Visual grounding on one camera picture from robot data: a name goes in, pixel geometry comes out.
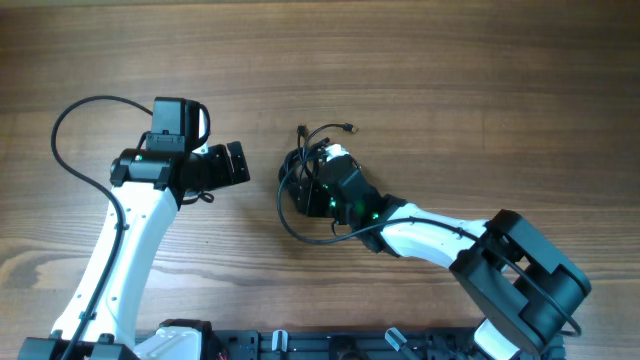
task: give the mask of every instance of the black plastic housing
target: black plastic housing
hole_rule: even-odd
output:
[[[522,277],[511,284],[504,263],[486,246],[517,262],[526,257],[525,273],[569,315],[591,292],[591,284],[566,256],[519,214],[501,210],[486,224],[482,242],[458,254],[449,270],[491,323],[509,341],[534,355],[547,350],[566,320]]]

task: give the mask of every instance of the black metal base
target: black metal base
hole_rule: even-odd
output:
[[[435,328],[425,332],[403,332],[414,354],[423,360],[486,360],[471,340],[475,328]],[[407,360],[385,340],[384,332],[289,333],[286,352],[271,350],[272,333],[216,331],[229,360]],[[350,338],[356,352],[347,357],[332,353],[332,341]],[[564,341],[556,337],[542,357],[520,354],[514,360],[566,359]]]
[[[435,328],[424,332],[404,332],[406,346],[415,357],[409,358],[397,352],[385,340],[384,332],[322,332],[289,333],[286,351],[272,351],[273,333],[257,331],[211,332],[209,322],[200,331],[203,338],[203,360],[489,360],[473,345],[475,328]],[[28,338],[18,359],[56,359],[66,345],[59,338]],[[74,359],[91,356],[96,360],[137,359],[124,345],[113,344],[113,337],[98,343],[79,342]],[[566,359],[564,340],[557,336],[542,357],[520,354],[513,360],[563,360]]]

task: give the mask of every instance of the wire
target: wire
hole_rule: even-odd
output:
[[[306,158],[304,160],[302,160],[301,162],[299,162],[298,164],[296,164],[291,170],[289,170],[289,172],[285,175],[285,177],[283,178],[283,180],[280,182],[280,188],[278,189],[278,198],[277,198],[277,209],[278,209],[278,217],[280,218],[280,222],[282,222],[282,225],[284,226],[285,230],[287,230],[287,232],[289,234],[291,234],[291,236],[293,236],[294,238],[307,243],[307,244],[312,244],[312,245],[328,245],[328,244],[334,244],[340,241],[344,241],[344,240],[348,240],[358,234],[362,234],[365,233],[367,231],[373,230],[373,229],[377,229],[377,228],[381,228],[381,227],[385,227],[387,225],[394,225],[394,224],[400,224],[400,223],[423,223],[423,224],[429,224],[429,225],[434,225],[434,226],[438,226],[441,227],[443,229],[447,229],[447,230],[451,230],[454,233],[459,234],[460,236],[464,236],[470,240],[473,240],[475,242],[480,243],[482,240],[476,236],[473,235],[465,230],[463,230],[460,227],[456,227],[456,226],[452,226],[449,224],[445,224],[443,222],[440,221],[436,221],[436,220],[431,220],[431,219],[421,219],[421,218],[414,218],[414,217],[408,217],[408,218],[401,218],[401,219],[393,219],[393,220],[387,220],[387,221],[383,221],[383,222],[379,222],[370,226],[366,226],[362,229],[358,229],[356,231],[353,231],[349,234],[346,235],[342,235],[342,236],[336,236],[332,239],[326,239],[326,240],[316,240],[316,239],[310,239],[308,237],[302,236],[300,234],[298,234],[297,232],[295,232],[295,230],[293,230],[289,224],[287,223],[287,221],[284,218],[284,214],[282,213],[282,190],[284,189],[284,185],[286,183],[286,179],[287,177],[289,177],[289,175],[291,175],[294,171],[296,171],[296,169],[300,166],[303,166],[303,164],[305,164],[308,161],[312,161],[312,160],[317,160],[319,159],[319,157],[311,157],[311,158]],[[560,306],[560,304],[558,304],[558,302],[551,297],[551,295],[549,295],[543,288],[541,288],[535,281],[533,281],[533,279],[531,279],[529,277],[529,275],[527,275],[524,270],[522,270],[522,268],[520,268],[518,265],[514,264],[511,260],[507,259],[504,255],[502,255],[501,253],[499,253],[498,251],[489,248],[489,247],[485,247],[489,252],[491,252],[493,255],[495,255],[496,257],[498,257],[501,261],[503,261],[505,264],[507,264],[507,266],[509,266],[510,268],[512,268],[516,273],[518,273],[518,275],[520,275],[520,277],[522,279],[524,279],[524,281],[526,281],[531,287],[533,287],[543,298],[546,302],[549,303],[549,305],[551,305],[559,314],[560,316],[563,317],[563,319],[569,323],[569,325],[571,325],[571,327],[573,327],[573,329],[575,330],[574,332],[570,332],[570,331],[564,331],[561,330],[560,334],[564,335],[564,336],[570,336],[570,337],[579,337],[580,335],[582,335],[582,328],[580,328],[580,325],[578,325],[578,323],[569,315],[567,314],[566,311],[564,311],[564,309]]]
[[[109,199],[109,202],[111,202],[111,204],[113,205],[118,218],[118,222],[116,223],[116,236],[113,241],[111,253],[109,253],[109,257],[107,258],[107,262],[105,264],[104,270],[102,271],[102,274],[98,279],[98,283],[96,285],[95,290],[93,291],[93,294],[91,295],[91,298],[89,299],[89,302],[87,303],[87,308],[84,311],[84,315],[81,317],[80,323],[78,324],[78,327],[76,328],[75,333],[73,334],[73,336],[71,337],[71,340],[69,341],[69,345],[67,346],[64,353],[62,354],[62,360],[69,359],[69,357],[73,353],[73,349],[76,343],[78,342],[78,339],[84,332],[85,328],[87,327],[87,323],[91,319],[95,306],[100,298],[100,294],[102,293],[102,290],[104,289],[104,285],[107,281],[107,278],[109,277],[109,273],[113,268],[113,263],[116,259],[118,250],[120,249],[120,243],[122,242],[122,233],[124,231],[125,216],[124,216],[124,211],[122,210],[122,206],[120,205],[120,202],[118,202],[118,199],[116,199],[116,197],[104,186],[100,185],[95,180],[89,178],[88,176],[80,173],[79,171],[69,166],[66,162],[64,162],[64,160],[62,160],[62,157],[60,157],[60,154],[58,153],[57,135],[58,135],[58,129],[60,128],[60,124],[62,123],[62,120],[64,120],[64,118],[67,115],[69,115],[69,113],[73,111],[75,108],[77,108],[78,106],[81,106],[88,102],[97,101],[97,100],[119,101],[125,104],[129,104],[131,106],[134,106],[146,112],[149,115],[153,115],[153,112],[151,110],[131,100],[117,97],[117,96],[99,95],[99,96],[88,97],[73,103],[65,111],[63,111],[62,114],[60,114],[60,116],[58,117],[58,120],[56,120],[55,124],[53,125],[53,130],[51,132],[51,152],[53,152],[53,157],[56,159],[58,164],[60,164],[60,166],[62,166],[63,169],[67,170],[71,175],[86,182],[87,184],[93,186],[94,188],[98,189],[98,191],[103,193],[104,196],[106,196],[107,199]]]
[[[142,144],[147,140],[147,135],[151,134],[151,131],[145,131],[140,136],[140,140],[138,140],[138,145],[136,146],[136,150],[140,150],[142,148]]]
[[[307,137],[307,139],[304,141],[304,145],[302,145],[302,154],[300,155],[300,161],[304,160],[307,156],[309,156],[309,154],[311,153],[310,151],[307,151],[307,148],[309,146],[309,142],[311,141],[311,139],[316,136],[320,131],[326,129],[326,128],[330,128],[330,127],[339,127],[344,129],[345,124],[326,124],[326,125],[322,125],[319,128],[313,130],[311,132],[311,134]],[[307,167],[307,164],[305,163],[302,167],[304,169],[304,172],[307,174],[307,176],[310,176],[310,172],[309,172],[309,168]]]

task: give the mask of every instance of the wooden table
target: wooden table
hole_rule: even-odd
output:
[[[195,99],[212,143],[239,140],[251,182],[185,207],[138,317],[215,329],[473,326],[446,269],[357,241],[297,242],[275,212],[295,128],[330,130],[382,193],[428,211],[519,211],[590,277],[571,359],[640,352],[640,22],[613,2],[290,3],[0,10],[0,358],[47,336],[77,286],[106,200],[49,147],[58,114],[95,94]],[[63,157],[108,184],[150,118],[91,104]],[[329,222],[287,212],[316,237]]]

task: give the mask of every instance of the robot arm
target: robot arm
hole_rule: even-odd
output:
[[[99,279],[111,256],[118,221],[111,203],[80,285],[56,320],[51,336],[28,338],[20,359],[58,358],[63,352],[68,353],[65,355],[68,357],[63,357],[70,359],[84,356],[110,359],[115,356],[114,350],[101,347],[105,344],[124,345],[119,351],[132,354],[144,285],[164,234],[180,207],[193,202],[184,197],[196,196],[211,202],[213,196],[206,191],[250,179],[240,143],[208,147],[209,126],[207,109],[199,103],[156,98],[146,149],[140,149],[141,144],[135,149],[125,149],[111,166],[111,193],[117,200],[116,206],[124,211],[125,223],[104,285],[99,285]],[[94,293],[98,294],[98,301],[91,314],[86,314]],[[165,354],[168,356],[165,358],[176,358],[175,351],[184,355],[185,346],[199,356],[197,347],[201,341],[189,342],[191,337],[185,337],[186,334],[180,344],[171,346],[173,352]],[[147,355],[158,358],[157,347]]]
[[[523,350],[539,356],[566,322],[579,333],[570,316],[591,291],[589,280],[520,215],[502,210],[490,221],[465,221],[429,213],[391,195],[381,196],[340,145],[325,152],[315,181],[328,193],[327,212],[337,223],[358,231],[394,219],[432,220],[434,224],[394,223],[357,237],[374,252],[448,268],[490,319],[474,335],[487,355],[508,360]],[[503,272],[508,266],[519,269],[515,263],[523,258],[530,265],[520,269],[520,278],[511,284]]]

